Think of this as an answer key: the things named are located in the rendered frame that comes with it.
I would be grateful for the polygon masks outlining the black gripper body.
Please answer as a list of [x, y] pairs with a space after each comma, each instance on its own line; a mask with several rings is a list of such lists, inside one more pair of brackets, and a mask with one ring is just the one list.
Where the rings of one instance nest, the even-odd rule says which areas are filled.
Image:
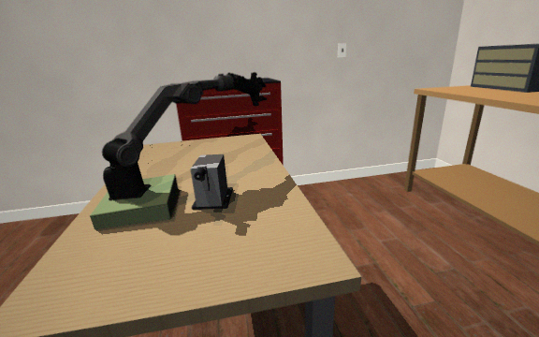
[[259, 103], [257, 103], [258, 101], [258, 98], [259, 98], [259, 93], [260, 93], [260, 90], [262, 90], [262, 85], [259, 85], [259, 82], [257, 80], [257, 73], [253, 72], [251, 73], [251, 81], [253, 81], [253, 86], [254, 86], [254, 89], [253, 91], [251, 91], [251, 93], [249, 93], [248, 95], [250, 95], [252, 101], [253, 101], [253, 106], [259, 106]]

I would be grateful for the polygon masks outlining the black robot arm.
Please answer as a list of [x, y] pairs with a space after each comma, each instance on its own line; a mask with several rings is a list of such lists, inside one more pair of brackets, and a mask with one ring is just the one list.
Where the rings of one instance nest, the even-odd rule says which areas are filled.
[[109, 200], [141, 198], [150, 187], [150, 184], [144, 184], [138, 166], [143, 141], [171, 102], [197, 104], [203, 91], [210, 89], [218, 92], [235, 89], [249, 94], [254, 86], [252, 81], [233, 73], [218, 74], [208, 81], [160, 86], [126, 131], [106, 143], [102, 149], [103, 157], [110, 162], [110, 167], [103, 172]]

